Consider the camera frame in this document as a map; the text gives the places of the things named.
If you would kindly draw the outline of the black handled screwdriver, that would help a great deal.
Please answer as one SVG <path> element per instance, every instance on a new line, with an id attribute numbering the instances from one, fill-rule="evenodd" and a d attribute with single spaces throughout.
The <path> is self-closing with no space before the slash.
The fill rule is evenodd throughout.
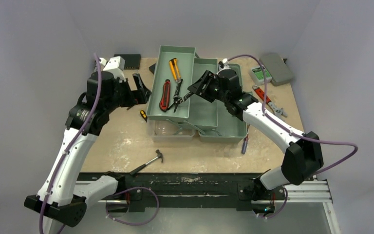
<path id="1" fill-rule="evenodd" d="M 148 116 L 144 110 L 140 110 L 140 116 L 143 118 L 145 122 L 148 121 Z"/>

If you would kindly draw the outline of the red black utility knife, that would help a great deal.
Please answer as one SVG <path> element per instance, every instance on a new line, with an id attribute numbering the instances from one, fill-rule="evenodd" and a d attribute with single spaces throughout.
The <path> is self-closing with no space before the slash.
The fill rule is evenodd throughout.
<path id="1" fill-rule="evenodd" d="M 169 79 L 166 79 L 163 84 L 162 96 L 159 102 L 159 108 L 163 112 L 166 112 L 169 107 L 170 88 L 171 88 L 171 82 Z"/>

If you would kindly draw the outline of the black pruning shears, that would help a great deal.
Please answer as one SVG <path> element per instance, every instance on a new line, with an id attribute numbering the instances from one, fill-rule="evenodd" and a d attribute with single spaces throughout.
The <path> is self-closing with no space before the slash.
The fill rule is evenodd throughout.
<path id="1" fill-rule="evenodd" d="M 181 90 L 181 85 L 183 83 L 183 79 L 180 79 L 180 82 L 177 83 L 176 86 L 176 91 L 173 96 L 173 103 L 167 108 L 167 110 L 170 110 L 172 107 L 174 107 L 174 113 L 177 110 L 177 107 L 182 103 L 185 102 L 187 99 L 189 99 L 194 93 L 193 92 L 188 92 L 186 95 L 183 97 L 180 96 L 180 90 Z"/>

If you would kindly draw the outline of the yellow handled pliers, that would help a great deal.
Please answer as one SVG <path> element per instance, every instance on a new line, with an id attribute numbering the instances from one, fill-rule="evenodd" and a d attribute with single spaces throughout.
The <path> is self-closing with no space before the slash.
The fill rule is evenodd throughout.
<path id="1" fill-rule="evenodd" d="M 180 71 L 179 71 L 179 68 L 178 68 L 177 61 L 178 61 L 177 58 L 171 59 L 169 61 L 169 66 L 170 66 L 170 70 L 172 72 L 172 75 L 173 75 L 176 83 L 181 83 L 182 82 L 182 78 L 181 78 L 181 75 L 180 75 Z"/>

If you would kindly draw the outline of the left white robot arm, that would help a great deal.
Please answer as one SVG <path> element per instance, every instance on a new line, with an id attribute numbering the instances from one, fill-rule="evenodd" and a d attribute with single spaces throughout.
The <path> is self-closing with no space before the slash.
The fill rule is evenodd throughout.
<path id="1" fill-rule="evenodd" d="M 128 80 L 120 82 L 110 72 L 94 72 L 88 78 L 87 90 L 68 113 L 62 145 L 48 178 L 37 194 L 27 196 L 24 202 L 26 208 L 39 213 L 42 234 L 76 226 L 86 210 L 105 197 L 129 200 L 131 191 L 119 173 L 106 172 L 84 186 L 76 182 L 110 113 L 119 107 L 147 103 L 150 90 L 138 73 L 133 79 L 136 90 L 130 88 Z"/>

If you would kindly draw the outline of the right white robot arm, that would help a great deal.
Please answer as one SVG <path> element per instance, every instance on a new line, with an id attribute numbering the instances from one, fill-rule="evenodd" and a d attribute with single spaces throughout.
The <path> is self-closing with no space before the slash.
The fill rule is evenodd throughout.
<path id="1" fill-rule="evenodd" d="M 234 70 L 225 69 L 216 74 L 206 70 L 188 87 L 187 96 L 191 95 L 208 102 L 222 102 L 232 116 L 257 128 L 284 153 L 281 166 L 255 179 L 254 192 L 257 197 L 266 198 L 273 189 L 282 185 L 300 185 L 323 167 L 318 135 L 314 132 L 304 133 L 269 114 L 261 102 L 242 90 Z"/>

